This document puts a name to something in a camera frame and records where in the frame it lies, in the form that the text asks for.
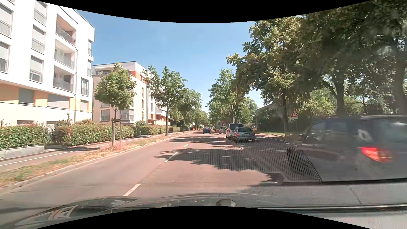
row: triangular warning sign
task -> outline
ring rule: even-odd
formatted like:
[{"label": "triangular warning sign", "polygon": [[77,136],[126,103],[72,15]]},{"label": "triangular warning sign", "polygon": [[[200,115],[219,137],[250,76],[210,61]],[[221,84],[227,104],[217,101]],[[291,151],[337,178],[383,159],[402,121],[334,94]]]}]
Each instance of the triangular warning sign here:
[{"label": "triangular warning sign", "polygon": [[294,109],[293,114],[291,115],[291,117],[298,117],[298,113],[297,111]]}]

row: car taillight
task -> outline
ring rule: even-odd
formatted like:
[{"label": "car taillight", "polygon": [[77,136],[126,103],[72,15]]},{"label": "car taillight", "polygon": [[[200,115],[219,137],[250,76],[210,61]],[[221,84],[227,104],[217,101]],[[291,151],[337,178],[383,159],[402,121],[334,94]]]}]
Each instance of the car taillight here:
[{"label": "car taillight", "polygon": [[378,162],[390,163],[393,161],[393,155],[390,151],[381,150],[376,147],[358,147],[362,153]]}]

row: blue car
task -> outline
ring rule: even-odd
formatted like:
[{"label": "blue car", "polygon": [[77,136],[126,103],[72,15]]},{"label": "blue car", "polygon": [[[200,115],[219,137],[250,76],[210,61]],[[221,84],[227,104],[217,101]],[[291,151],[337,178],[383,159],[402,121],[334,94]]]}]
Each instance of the blue car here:
[{"label": "blue car", "polygon": [[205,127],[203,129],[203,134],[210,134],[210,128],[209,127]]}]

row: white apartment building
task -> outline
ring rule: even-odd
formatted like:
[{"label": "white apartment building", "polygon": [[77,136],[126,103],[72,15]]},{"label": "white apartment building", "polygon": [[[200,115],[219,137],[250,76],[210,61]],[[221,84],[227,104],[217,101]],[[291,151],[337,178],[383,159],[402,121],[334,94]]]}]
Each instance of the white apartment building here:
[{"label": "white apartment building", "polygon": [[[145,68],[139,63],[122,62],[123,68],[127,69],[132,75],[133,81],[137,86],[134,89],[136,95],[134,102],[128,109],[117,111],[116,118],[122,119],[123,125],[135,124],[137,121],[146,121],[151,125],[165,125],[166,112],[161,111],[155,104],[155,100],[151,98],[151,93],[147,89],[145,76],[141,73]],[[113,64],[99,64],[92,66],[92,76],[94,78],[93,89],[101,81],[101,78],[108,75],[113,70]],[[95,123],[110,125],[111,119],[114,118],[114,110],[109,104],[101,103],[94,99],[93,116]]]},{"label": "white apartment building", "polygon": [[92,117],[94,27],[76,10],[0,0],[2,125]]}]

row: car side mirror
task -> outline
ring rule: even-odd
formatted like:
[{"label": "car side mirror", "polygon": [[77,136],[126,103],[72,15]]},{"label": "car side mirror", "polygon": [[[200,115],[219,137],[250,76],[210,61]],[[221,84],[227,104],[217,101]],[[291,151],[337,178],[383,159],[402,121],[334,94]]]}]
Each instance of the car side mirror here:
[{"label": "car side mirror", "polygon": [[305,140],[305,138],[306,138],[306,135],[305,135],[305,134],[300,134],[300,135],[298,136],[298,140],[299,140],[299,141],[303,141],[303,140]]}]

